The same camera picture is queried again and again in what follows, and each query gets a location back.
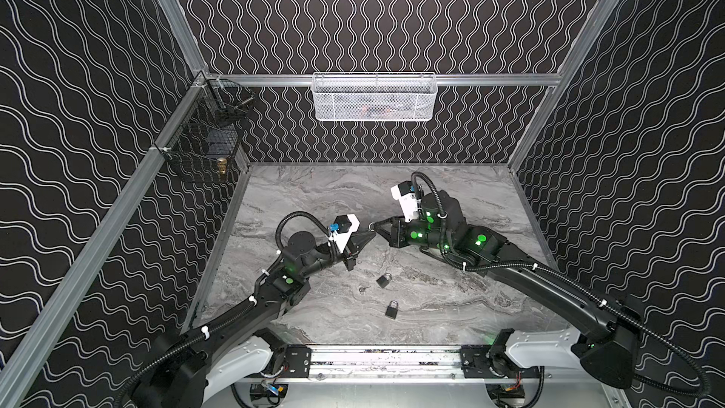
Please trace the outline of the black padlock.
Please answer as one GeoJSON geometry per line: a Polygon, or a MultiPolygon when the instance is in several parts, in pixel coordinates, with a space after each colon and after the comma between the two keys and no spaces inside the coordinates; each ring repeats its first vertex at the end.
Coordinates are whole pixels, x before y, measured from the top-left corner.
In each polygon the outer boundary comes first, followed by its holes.
{"type": "Polygon", "coordinates": [[[398,302],[396,300],[391,300],[389,302],[384,315],[390,319],[396,319],[398,316],[398,302]]]}

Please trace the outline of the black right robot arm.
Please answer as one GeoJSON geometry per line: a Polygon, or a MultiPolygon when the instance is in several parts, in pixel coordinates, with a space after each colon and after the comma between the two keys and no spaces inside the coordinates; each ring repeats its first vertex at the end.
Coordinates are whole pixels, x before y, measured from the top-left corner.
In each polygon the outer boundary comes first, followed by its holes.
{"type": "Polygon", "coordinates": [[[469,223],[458,199],[415,171],[391,194],[402,210],[370,224],[390,247],[416,247],[421,253],[464,274],[489,277],[550,309],[568,328],[554,334],[498,333],[485,361],[492,373],[515,377],[529,368],[579,368],[618,389],[642,383],[672,395],[700,399],[712,391],[705,370],[682,348],[643,323],[641,307],[585,286],[532,258],[504,235],[469,223]],[[643,338],[649,337],[680,358],[695,373],[696,385],[677,387],[636,371],[643,338]]]}

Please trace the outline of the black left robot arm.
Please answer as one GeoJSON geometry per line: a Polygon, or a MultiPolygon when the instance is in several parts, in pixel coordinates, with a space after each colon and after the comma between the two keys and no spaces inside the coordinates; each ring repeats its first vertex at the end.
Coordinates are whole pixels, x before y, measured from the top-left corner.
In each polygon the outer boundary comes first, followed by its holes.
{"type": "Polygon", "coordinates": [[[339,215],[326,225],[308,212],[289,213],[275,230],[278,255],[252,293],[200,327],[160,335],[142,366],[121,385],[113,406],[202,406],[215,365],[300,304],[311,289],[311,275],[336,264],[353,270],[375,236],[361,229],[355,215],[339,215]]]}

